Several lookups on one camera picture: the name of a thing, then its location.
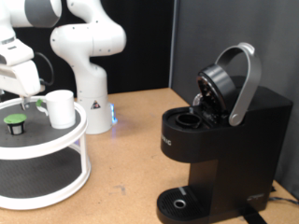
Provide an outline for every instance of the warning sticker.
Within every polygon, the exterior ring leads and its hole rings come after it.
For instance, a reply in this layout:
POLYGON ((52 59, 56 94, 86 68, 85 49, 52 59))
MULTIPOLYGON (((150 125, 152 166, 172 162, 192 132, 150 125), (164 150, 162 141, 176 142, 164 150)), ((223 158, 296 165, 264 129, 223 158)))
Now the warning sticker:
POLYGON ((96 101, 94 101, 91 109, 99 109, 99 108, 101 108, 101 106, 96 101))

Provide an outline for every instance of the blue light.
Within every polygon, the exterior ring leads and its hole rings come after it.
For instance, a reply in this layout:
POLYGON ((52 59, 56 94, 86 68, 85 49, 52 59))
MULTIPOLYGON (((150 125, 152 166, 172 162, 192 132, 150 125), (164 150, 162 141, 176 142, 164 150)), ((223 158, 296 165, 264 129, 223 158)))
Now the blue light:
POLYGON ((111 108, 111 115, 112 115, 112 124, 114 125, 118 122, 118 120, 115 118, 114 105, 110 104, 110 108, 111 108))

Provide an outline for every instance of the coffee pod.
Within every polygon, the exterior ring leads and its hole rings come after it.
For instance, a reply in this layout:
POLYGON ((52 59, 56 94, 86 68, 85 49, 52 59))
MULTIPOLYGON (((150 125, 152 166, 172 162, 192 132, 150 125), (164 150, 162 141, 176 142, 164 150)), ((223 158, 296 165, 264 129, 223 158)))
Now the coffee pod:
POLYGON ((4 122, 12 135, 18 135, 24 133, 26 119, 27 117, 24 114, 12 114, 4 118, 4 122))

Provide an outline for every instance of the single-serve coffee machine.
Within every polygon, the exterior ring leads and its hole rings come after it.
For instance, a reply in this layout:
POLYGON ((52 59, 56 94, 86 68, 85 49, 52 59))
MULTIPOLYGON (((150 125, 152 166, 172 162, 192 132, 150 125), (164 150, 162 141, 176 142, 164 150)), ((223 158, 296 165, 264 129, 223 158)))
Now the single-serve coffee machine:
POLYGON ((163 223, 207 224, 265 209, 292 102, 258 86, 261 73, 252 45, 230 47, 199 72, 193 106, 163 114, 162 152, 191 164, 188 186, 158 198, 163 223), (248 61, 245 79, 224 70, 239 53, 248 61))

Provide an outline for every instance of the mug handle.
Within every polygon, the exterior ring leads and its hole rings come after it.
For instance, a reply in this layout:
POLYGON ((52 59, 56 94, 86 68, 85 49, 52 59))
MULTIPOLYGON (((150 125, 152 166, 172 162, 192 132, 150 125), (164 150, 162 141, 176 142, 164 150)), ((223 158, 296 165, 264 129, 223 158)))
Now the mug handle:
POLYGON ((46 114, 46 116, 49 115, 48 110, 44 107, 41 106, 41 103, 43 103, 43 101, 41 99, 38 99, 36 101, 36 108, 40 111, 46 114))

